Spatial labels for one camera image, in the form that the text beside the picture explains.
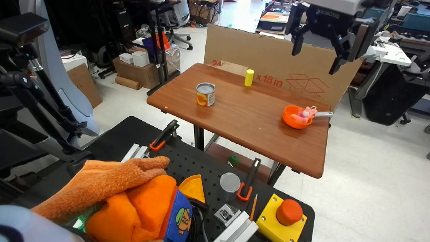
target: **yellow cylinder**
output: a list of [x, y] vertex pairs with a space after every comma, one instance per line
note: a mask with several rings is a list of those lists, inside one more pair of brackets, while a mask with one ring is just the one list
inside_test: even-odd
[[245, 86], [247, 87], [251, 86], [253, 79], [254, 79], [254, 70], [251, 70], [251, 69], [246, 70]]

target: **orange towel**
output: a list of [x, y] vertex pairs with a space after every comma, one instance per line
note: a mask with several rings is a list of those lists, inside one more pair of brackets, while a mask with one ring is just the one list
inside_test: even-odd
[[114, 194], [165, 175], [168, 163], [164, 156], [125, 163], [87, 161], [66, 186], [32, 211], [56, 223], [67, 223]]
[[115, 194], [86, 221], [85, 230], [100, 242], [162, 239], [176, 190], [176, 180], [164, 175]]

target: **orange cap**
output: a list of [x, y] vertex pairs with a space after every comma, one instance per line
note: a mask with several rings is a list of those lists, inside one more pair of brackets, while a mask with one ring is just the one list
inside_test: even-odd
[[283, 225], [292, 225], [303, 217], [300, 205], [291, 199], [285, 199], [276, 211], [278, 221]]

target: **pencil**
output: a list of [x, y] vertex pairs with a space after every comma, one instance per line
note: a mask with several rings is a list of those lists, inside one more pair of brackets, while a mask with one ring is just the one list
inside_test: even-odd
[[255, 195], [254, 204], [252, 205], [252, 210], [251, 210], [251, 216], [249, 217], [249, 220], [251, 221], [254, 220], [254, 212], [255, 212], [255, 205], [257, 204], [257, 196], [258, 194]]

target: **floor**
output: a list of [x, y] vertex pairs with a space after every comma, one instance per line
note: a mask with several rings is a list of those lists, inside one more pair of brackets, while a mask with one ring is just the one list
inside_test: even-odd
[[[252, 31], [264, 3], [238, 0], [224, 4], [222, 26]], [[206, 28], [180, 28], [190, 33], [194, 50], [180, 45], [181, 70], [203, 62]], [[96, 79], [103, 103], [94, 109], [95, 121], [105, 132], [128, 116], [136, 116], [163, 129], [179, 120], [178, 134], [193, 144], [193, 125], [146, 103], [145, 88], [139, 91], [114, 82], [115, 75]], [[275, 187], [312, 206], [316, 212], [316, 242], [425, 242], [430, 241], [430, 135], [423, 132], [428, 117], [412, 114], [408, 125], [383, 126], [365, 117], [351, 117], [345, 95], [331, 120], [326, 164], [321, 179], [286, 169]], [[211, 133], [205, 131], [205, 140]], [[85, 144], [91, 137], [82, 137]], [[220, 138], [217, 143], [251, 159], [273, 161]]]

